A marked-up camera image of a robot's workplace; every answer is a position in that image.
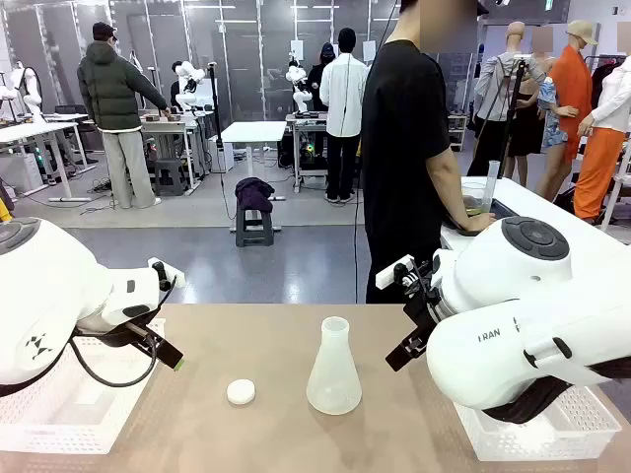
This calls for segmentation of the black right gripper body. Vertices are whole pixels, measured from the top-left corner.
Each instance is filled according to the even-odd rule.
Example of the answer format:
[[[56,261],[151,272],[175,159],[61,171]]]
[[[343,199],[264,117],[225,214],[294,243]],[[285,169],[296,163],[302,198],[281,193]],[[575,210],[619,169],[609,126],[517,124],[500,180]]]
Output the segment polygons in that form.
[[[434,331],[440,322],[440,317],[435,311],[438,301],[439,298],[433,290],[419,289],[409,297],[403,311],[415,325],[410,333],[412,339],[427,340]]]

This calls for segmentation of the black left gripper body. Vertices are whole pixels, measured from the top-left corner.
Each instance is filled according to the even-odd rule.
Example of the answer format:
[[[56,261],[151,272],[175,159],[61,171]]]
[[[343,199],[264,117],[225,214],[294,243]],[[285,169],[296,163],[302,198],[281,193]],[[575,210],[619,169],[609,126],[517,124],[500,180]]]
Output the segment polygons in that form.
[[[146,325],[133,322],[125,322],[101,335],[101,342],[112,348],[126,345],[149,348],[153,340],[153,332]]]

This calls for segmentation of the person's right hand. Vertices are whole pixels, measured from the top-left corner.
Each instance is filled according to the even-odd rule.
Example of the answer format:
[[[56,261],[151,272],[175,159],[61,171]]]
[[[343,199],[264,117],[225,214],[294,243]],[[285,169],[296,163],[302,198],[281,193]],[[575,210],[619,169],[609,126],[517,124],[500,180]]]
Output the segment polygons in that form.
[[[482,232],[496,221],[494,213],[470,216],[461,226],[468,232]]]

